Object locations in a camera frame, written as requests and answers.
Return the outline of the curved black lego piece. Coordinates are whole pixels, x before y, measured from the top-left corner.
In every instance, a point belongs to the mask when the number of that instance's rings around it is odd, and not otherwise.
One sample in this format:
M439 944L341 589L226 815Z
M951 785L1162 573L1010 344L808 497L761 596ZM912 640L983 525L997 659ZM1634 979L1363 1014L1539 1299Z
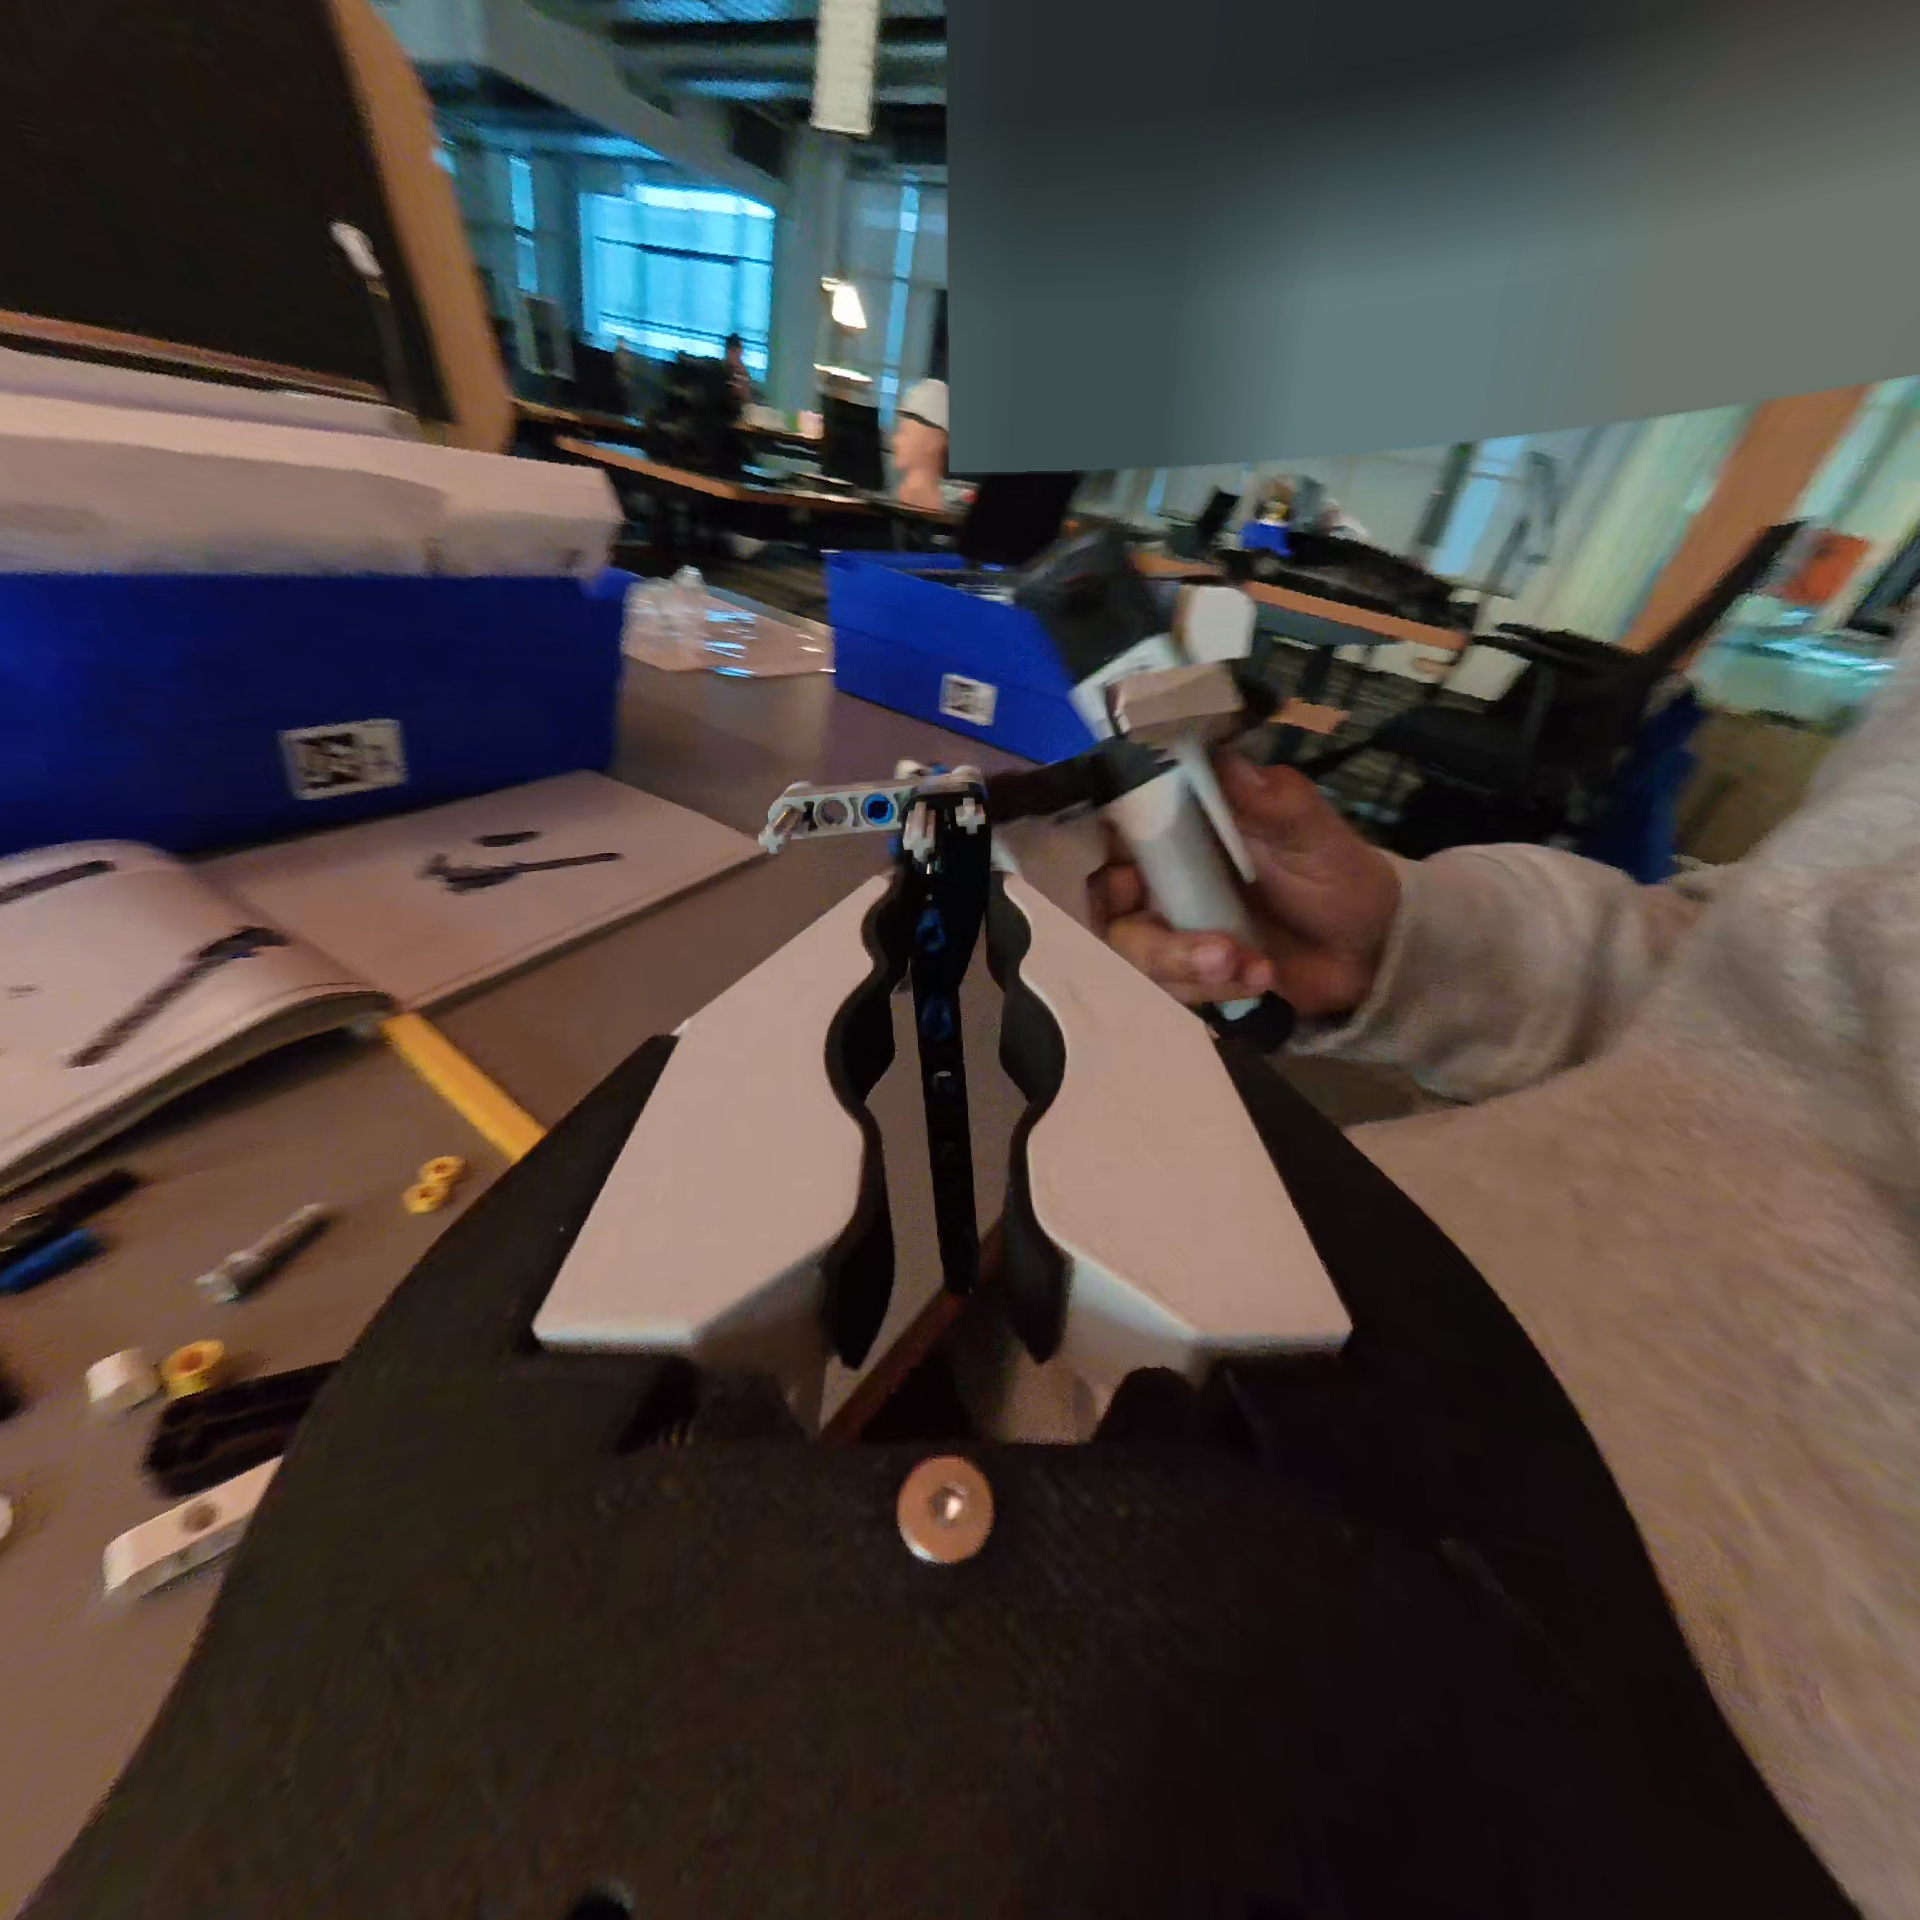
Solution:
M139 1459L159 1496L189 1500L276 1460L341 1363L328 1360L172 1398Z

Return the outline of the lego instruction booklet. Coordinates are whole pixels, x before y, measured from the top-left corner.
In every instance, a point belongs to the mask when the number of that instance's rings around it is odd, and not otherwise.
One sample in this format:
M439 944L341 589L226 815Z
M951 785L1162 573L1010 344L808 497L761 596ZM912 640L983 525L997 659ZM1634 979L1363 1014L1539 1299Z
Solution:
M8 854L3 1190L267 1052L426 1014L760 856L591 773L211 859Z

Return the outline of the black lego beam blue pins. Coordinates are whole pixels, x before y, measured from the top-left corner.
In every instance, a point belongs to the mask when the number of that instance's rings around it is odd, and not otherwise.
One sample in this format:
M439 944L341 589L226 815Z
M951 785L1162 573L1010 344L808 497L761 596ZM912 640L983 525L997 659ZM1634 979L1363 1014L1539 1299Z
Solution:
M965 1299L981 1259L963 990L993 879L988 785L977 768L955 765L917 781L903 815L900 861L933 1224L945 1288Z

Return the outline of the light grey lego liftarm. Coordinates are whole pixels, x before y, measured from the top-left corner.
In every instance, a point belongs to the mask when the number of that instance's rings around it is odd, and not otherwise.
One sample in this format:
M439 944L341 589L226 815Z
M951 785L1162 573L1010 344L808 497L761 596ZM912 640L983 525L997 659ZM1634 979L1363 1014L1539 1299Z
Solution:
M145 1519L104 1550L104 1595L138 1599L221 1560L248 1533L282 1456L224 1478Z

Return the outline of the large blue storage bin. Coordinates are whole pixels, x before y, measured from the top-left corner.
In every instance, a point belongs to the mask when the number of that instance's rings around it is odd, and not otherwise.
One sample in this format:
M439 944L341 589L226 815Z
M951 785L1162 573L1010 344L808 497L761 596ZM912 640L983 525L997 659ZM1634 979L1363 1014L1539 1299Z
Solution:
M3 851L221 853L602 773L632 587L8 573Z

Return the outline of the white bags in bin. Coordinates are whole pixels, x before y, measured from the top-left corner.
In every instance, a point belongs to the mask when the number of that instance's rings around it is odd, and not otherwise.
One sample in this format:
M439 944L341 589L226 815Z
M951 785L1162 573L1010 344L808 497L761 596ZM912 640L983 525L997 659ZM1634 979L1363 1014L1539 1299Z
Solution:
M3 571L579 579L592 465L451 447L391 406L3 350Z

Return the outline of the person's grey hoodie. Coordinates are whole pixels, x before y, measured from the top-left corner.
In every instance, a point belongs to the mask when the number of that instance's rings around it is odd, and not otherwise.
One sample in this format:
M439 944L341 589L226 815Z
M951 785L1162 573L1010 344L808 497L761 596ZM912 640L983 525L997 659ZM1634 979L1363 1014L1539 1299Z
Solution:
M1915 1071L1655 1039L1361 1133L1548 1358L1719 1704L1915 1915Z

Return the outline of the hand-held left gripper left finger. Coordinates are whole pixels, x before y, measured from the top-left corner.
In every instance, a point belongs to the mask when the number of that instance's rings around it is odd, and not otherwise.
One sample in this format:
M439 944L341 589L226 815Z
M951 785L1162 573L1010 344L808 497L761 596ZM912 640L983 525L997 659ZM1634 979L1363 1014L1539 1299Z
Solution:
M683 1021L539 1345L756 1376L819 1429L829 1365L868 1355L893 1291L873 1092L896 1059L896 887L867 879Z

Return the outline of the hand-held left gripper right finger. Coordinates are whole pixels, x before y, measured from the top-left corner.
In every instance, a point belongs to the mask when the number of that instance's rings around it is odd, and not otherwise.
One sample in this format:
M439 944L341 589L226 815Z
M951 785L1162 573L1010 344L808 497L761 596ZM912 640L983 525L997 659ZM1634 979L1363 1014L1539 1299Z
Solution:
M1205 1021L1010 871L988 959L1021 1097L999 1291L1031 1368L1098 1423L1136 1376L1339 1355L1351 1312Z

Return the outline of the cardboard box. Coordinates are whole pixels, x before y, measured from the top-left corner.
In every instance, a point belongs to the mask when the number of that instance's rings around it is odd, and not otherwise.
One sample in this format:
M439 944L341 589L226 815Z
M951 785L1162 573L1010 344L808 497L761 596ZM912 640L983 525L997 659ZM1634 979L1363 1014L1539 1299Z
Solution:
M4 1L3 347L9 397L516 432L426 86L362 1Z

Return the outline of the long yellow lego beam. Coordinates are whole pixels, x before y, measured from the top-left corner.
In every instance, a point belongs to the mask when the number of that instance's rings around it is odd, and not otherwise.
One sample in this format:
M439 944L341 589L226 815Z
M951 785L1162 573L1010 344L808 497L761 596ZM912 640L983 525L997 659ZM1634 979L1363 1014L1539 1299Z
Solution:
M418 1014L393 1014L380 1023L380 1038L444 1105L507 1163L523 1160L547 1139L541 1123L432 1021Z

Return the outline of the hanging white lamp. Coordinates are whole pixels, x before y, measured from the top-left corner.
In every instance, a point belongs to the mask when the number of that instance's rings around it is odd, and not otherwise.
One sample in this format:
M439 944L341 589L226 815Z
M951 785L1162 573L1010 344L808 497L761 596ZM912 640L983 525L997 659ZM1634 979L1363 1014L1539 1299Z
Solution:
M882 1L819 1L808 121L834 137L873 134Z

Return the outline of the clear plastic bag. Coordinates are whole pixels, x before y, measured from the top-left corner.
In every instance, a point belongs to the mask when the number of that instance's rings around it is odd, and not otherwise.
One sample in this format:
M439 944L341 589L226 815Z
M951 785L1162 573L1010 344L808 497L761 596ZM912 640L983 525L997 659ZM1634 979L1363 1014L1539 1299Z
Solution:
M619 652L657 672L721 680L809 680L834 672L824 622L716 589L695 566L626 589Z

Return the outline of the person's right forearm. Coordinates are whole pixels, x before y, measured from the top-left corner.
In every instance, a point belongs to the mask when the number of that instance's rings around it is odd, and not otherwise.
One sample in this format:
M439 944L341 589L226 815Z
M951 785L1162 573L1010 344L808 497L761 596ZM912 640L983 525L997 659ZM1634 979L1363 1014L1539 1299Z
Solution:
M1800 1097L1875 1185L1915 1203L1919 638L1796 812L1738 861L1641 881L1548 848L1401 861L1372 990L1297 1048L1475 1104L1610 1048L1704 1046L1771 1108Z

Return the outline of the light grey lego beam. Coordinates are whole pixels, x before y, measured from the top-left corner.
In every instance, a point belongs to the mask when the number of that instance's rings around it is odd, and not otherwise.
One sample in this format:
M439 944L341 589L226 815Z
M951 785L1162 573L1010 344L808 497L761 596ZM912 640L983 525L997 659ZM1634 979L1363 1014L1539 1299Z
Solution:
M760 848L778 854L808 841L861 833L899 838L920 785L912 775L865 783L792 783L767 808Z

